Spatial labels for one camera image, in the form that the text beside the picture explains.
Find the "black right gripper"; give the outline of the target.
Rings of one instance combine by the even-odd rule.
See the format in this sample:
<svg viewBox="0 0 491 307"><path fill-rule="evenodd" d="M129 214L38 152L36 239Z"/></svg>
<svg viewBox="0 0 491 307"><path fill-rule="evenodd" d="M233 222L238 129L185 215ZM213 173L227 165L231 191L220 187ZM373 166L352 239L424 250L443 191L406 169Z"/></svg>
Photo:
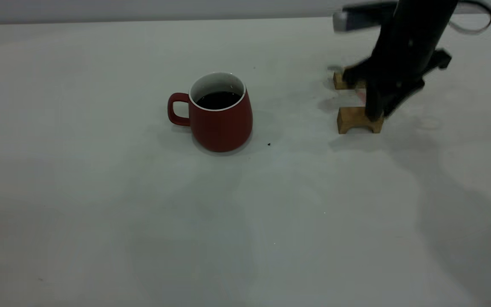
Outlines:
<svg viewBox="0 0 491 307"><path fill-rule="evenodd" d="M448 68L452 56L436 47L451 16L451 12L395 12L381 26L371 56L344 70L342 80L349 86L367 83L365 113L371 122L392 115L404 101L423 89L425 74ZM368 83L376 81L403 83L384 105L381 87Z"/></svg>

